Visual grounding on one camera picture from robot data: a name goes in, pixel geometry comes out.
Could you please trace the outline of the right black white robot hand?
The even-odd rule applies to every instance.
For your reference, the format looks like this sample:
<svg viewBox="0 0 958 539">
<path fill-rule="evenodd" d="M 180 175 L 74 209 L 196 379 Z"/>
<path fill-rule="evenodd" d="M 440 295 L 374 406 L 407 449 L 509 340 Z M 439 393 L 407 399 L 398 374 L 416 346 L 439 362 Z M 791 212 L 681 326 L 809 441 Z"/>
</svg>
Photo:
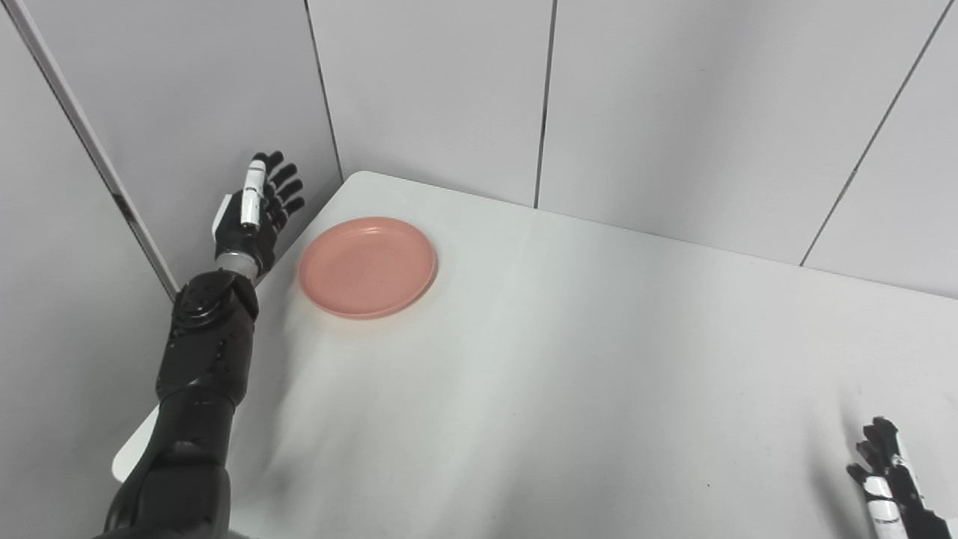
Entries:
<svg viewBox="0 0 958 539">
<path fill-rule="evenodd" d="M 897 425 L 875 416 L 855 444 L 864 464 L 846 466 L 858 485 L 876 538 L 956 538 L 956 519 L 947 520 L 925 502 L 919 475 Z"/>
</svg>

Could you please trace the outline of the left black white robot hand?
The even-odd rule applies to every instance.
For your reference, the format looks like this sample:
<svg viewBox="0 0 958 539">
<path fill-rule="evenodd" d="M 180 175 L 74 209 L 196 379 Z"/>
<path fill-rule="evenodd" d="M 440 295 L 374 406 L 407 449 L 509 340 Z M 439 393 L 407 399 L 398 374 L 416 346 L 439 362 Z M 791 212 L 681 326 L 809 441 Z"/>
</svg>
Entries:
<svg viewBox="0 0 958 539">
<path fill-rule="evenodd" d="M 298 168 L 277 150 L 259 151 L 250 161 L 242 188 L 223 198 L 213 219 L 219 269 L 256 281 L 275 265 L 278 235 L 305 207 Z"/>
</svg>

